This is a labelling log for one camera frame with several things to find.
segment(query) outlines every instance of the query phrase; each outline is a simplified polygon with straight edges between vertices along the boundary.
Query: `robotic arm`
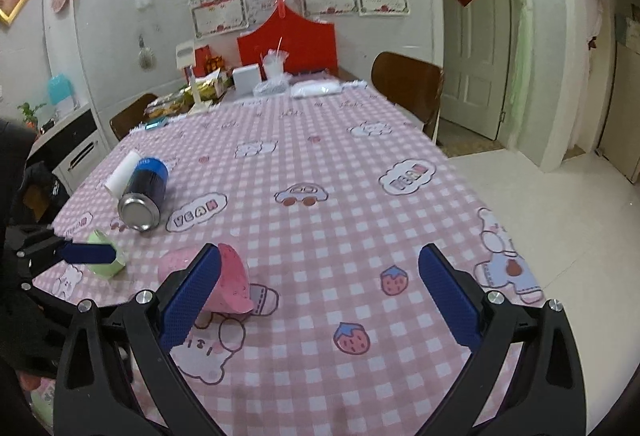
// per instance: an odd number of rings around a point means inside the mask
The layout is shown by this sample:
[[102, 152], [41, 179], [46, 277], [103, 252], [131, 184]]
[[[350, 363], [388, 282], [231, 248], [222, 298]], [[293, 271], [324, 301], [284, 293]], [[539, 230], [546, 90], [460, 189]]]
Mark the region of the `robotic arm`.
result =
[[[0, 121], [0, 214], [6, 224], [34, 135]], [[9, 227], [0, 261], [0, 356], [14, 369], [56, 379], [57, 436], [224, 436], [169, 356], [184, 342], [220, 277], [221, 258], [206, 244], [189, 267], [157, 291], [124, 304], [77, 306], [33, 286], [57, 262], [110, 263], [110, 246], [72, 243], [40, 227]], [[511, 304], [453, 269], [435, 245], [418, 271], [459, 344], [472, 354], [418, 436], [583, 436], [582, 370], [568, 320], [557, 301]], [[512, 343], [520, 359], [498, 414], [474, 426]], [[145, 418], [131, 388], [133, 354], [167, 427]]]

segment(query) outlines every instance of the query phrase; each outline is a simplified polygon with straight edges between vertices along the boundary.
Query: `pink cup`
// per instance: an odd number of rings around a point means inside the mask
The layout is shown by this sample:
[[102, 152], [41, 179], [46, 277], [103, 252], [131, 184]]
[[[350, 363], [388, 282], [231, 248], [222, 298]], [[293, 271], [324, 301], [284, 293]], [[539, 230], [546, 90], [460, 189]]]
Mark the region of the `pink cup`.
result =
[[[242, 259], [229, 245], [219, 243], [218, 249], [222, 258], [222, 271], [202, 310], [214, 313], [247, 313], [254, 309], [254, 302], [249, 298], [249, 277]], [[198, 248], [188, 247], [162, 256], [158, 263], [158, 281], [162, 283], [170, 273], [186, 269], [199, 252]]]

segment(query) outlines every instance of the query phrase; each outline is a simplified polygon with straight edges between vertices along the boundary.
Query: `red board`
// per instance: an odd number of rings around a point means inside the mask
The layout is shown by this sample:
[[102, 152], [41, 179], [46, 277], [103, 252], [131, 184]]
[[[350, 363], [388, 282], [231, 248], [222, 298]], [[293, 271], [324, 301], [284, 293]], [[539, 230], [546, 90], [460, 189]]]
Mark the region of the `red board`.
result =
[[271, 17], [254, 32], [238, 38], [238, 50], [244, 66], [262, 64], [260, 55], [276, 50], [282, 38], [280, 50], [289, 57], [284, 63], [288, 73], [310, 73], [338, 69], [333, 23], [309, 21], [284, 3], [279, 3]]

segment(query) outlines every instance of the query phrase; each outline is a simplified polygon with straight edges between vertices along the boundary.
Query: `metal bolt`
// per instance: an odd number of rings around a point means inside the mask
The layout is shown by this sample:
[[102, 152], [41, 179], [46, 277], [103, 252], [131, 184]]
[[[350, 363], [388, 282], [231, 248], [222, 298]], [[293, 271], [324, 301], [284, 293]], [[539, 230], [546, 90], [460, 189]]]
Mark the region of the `metal bolt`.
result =
[[564, 306], [558, 299], [549, 299], [546, 303], [553, 311], [562, 311], [564, 309]]
[[487, 299], [491, 304], [502, 304], [504, 302], [504, 295], [502, 295], [499, 291], [491, 291], [486, 295]]
[[153, 299], [153, 297], [154, 293], [151, 290], [139, 291], [136, 294], [136, 302], [138, 304], [147, 304], [148, 302], [151, 302], [151, 299]]
[[78, 303], [78, 311], [84, 313], [89, 310], [91, 310], [91, 299], [82, 299], [82, 301]]

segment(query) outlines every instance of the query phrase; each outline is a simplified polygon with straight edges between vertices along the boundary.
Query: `black and blue can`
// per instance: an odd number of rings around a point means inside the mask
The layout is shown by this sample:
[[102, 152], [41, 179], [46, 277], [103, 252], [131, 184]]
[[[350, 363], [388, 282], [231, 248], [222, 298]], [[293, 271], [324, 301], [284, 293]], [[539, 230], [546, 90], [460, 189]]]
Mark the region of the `black and blue can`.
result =
[[160, 224], [168, 178], [169, 170], [157, 158], [138, 162], [118, 201], [118, 214], [127, 227], [143, 232]]

